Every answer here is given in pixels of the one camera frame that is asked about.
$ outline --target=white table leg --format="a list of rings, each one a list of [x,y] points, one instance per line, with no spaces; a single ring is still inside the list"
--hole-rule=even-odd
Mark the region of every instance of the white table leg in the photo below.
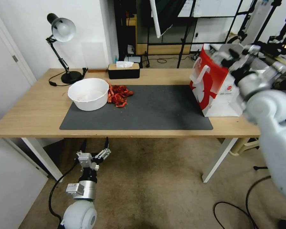
[[[238,138],[226,138],[217,155],[213,158],[213,161],[209,165],[208,169],[203,173],[202,180],[207,183],[212,175],[215,173],[216,169],[219,167],[221,162],[225,159],[226,155],[229,153],[230,149],[233,147]]]
[[[21,139],[37,156],[37,158],[41,161],[41,163],[47,168],[47,170],[52,174],[52,176],[56,180],[58,180],[63,175],[35,138],[21,138]]]

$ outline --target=bag handle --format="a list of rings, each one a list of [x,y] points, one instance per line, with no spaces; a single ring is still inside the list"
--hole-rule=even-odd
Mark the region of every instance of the bag handle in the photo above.
[[[210,72],[210,67],[208,65],[205,65],[203,66],[201,72],[199,73],[199,76],[197,78],[194,77],[194,75],[196,75],[196,65],[199,64],[199,67],[200,67],[200,64],[201,64],[201,57],[198,57],[197,60],[195,61],[194,65],[193,65],[193,69],[194,69],[194,72],[193,74],[190,75],[190,80],[193,81],[194,84],[198,84],[201,82],[204,74],[206,72]]]

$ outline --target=desk lamp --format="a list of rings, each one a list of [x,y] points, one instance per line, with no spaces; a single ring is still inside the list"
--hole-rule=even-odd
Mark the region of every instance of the desk lamp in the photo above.
[[[50,13],[47,16],[48,22],[51,24],[52,35],[49,36],[46,41],[53,49],[54,53],[58,57],[59,62],[65,69],[65,73],[61,76],[61,81],[65,84],[73,84],[76,81],[81,80],[84,77],[84,73],[76,71],[69,71],[69,66],[62,59],[55,50],[53,43],[55,41],[68,42],[71,40],[76,32],[74,23],[66,18],[57,17],[55,14]]]

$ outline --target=gray desk mat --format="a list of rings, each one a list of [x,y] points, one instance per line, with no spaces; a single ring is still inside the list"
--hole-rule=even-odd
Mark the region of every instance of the gray desk mat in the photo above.
[[[188,85],[128,85],[127,105],[82,111],[72,103],[61,130],[212,130]]]

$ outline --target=white bowl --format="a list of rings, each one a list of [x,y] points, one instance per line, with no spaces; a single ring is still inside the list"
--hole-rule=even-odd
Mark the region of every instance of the white bowl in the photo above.
[[[69,98],[84,111],[100,109],[107,103],[109,85],[99,78],[77,81],[68,90]]]

